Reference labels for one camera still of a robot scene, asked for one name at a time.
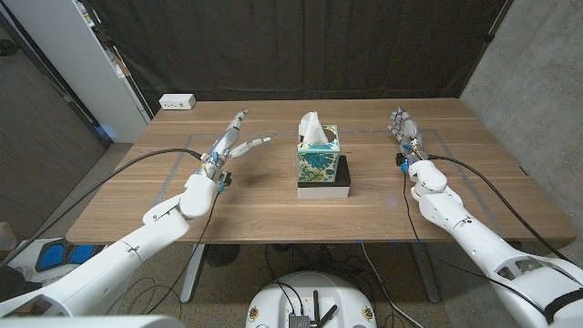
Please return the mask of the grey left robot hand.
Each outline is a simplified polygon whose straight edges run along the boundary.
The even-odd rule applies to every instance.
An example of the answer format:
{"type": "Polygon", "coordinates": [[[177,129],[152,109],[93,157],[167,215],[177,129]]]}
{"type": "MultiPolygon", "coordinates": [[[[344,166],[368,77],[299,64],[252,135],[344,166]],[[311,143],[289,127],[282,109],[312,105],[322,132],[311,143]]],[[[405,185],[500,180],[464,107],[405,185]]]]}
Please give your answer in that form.
{"type": "Polygon", "coordinates": [[[271,136],[262,136],[236,145],[240,135],[241,122],[247,114],[248,109],[246,108],[238,112],[225,131],[210,146],[209,151],[201,156],[201,166],[195,171],[197,175],[217,182],[222,174],[222,167],[228,159],[242,157],[252,148],[271,140],[271,136]]]}

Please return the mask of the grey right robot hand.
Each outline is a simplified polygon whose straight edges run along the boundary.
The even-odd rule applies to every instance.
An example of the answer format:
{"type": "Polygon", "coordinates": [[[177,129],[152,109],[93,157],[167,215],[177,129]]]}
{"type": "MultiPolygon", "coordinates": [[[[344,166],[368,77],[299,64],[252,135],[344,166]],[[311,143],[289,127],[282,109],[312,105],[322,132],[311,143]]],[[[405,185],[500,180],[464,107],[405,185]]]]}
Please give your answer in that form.
{"type": "Polygon", "coordinates": [[[429,160],[424,150],[423,136],[412,116],[402,107],[391,115],[392,124],[388,130],[399,143],[400,152],[396,155],[396,164],[402,169],[419,160],[429,160]]]}

